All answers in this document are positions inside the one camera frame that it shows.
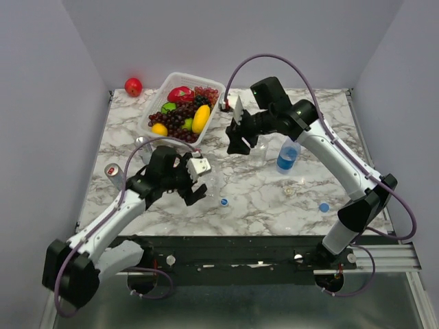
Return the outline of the tall clear plastic bottle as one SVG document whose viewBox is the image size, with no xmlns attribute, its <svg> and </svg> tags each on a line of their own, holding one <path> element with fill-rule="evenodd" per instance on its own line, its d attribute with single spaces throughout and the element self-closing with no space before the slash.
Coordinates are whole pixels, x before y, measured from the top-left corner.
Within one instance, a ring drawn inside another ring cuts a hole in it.
<svg viewBox="0 0 439 329">
<path fill-rule="evenodd" d="M 264 136 L 259 136 L 257 144 L 250 150 L 248 164 L 250 167 L 258 168 L 265 164 L 268 152 L 268 140 Z"/>
</svg>

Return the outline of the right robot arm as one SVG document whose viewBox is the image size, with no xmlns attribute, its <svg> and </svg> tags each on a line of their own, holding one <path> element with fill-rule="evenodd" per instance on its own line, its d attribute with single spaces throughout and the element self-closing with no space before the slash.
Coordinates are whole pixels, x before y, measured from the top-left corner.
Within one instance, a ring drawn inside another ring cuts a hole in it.
<svg viewBox="0 0 439 329">
<path fill-rule="evenodd" d="M 349 243 L 385 208 L 397 180 L 362 162 L 320 119 L 310 101 L 292 103 L 277 77 L 265 78 L 250 89 L 260 108 L 255 114 L 245 110 L 239 99 L 220 104 L 233 111 L 226 128 L 227 152 L 248 155 L 259 136 L 279 133 L 310 151 L 337 178 L 349 201 L 338 210 L 338 220 L 309 257 L 318 266 L 332 268 Z"/>
</svg>

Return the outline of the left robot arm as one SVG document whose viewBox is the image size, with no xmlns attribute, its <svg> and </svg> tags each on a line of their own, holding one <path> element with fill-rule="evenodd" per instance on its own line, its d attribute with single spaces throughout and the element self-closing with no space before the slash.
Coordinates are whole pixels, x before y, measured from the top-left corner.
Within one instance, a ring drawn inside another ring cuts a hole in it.
<svg viewBox="0 0 439 329">
<path fill-rule="evenodd" d="M 85 306 L 106 278 L 124 269 L 146 270 L 152 262 L 149 250 L 133 241 L 110 244 L 164 193 L 176 192 L 187 206 L 204 198 L 205 184 L 192 187 L 210 171 L 209 161 L 194 148 L 180 155 L 172 147 L 159 146 L 148 164 L 131 177 L 122 176 L 119 194 L 98 218 L 67 241 L 52 241 L 42 284 L 53 292 L 58 313 L 63 313 L 61 301 L 76 309 Z"/>
</svg>

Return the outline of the small clear plastic bottle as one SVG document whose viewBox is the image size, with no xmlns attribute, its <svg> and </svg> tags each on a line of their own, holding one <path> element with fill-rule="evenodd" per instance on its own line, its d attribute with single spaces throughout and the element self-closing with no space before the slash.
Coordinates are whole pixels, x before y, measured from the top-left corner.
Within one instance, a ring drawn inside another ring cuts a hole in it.
<svg viewBox="0 0 439 329">
<path fill-rule="evenodd" d="M 214 202 L 219 198 L 220 174 L 215 167 L 211 167 L 211 170 L 199 179 L 199 183 L 206 185 L 207 199 L 209 199 L 211 202 Z"/>
</svg>

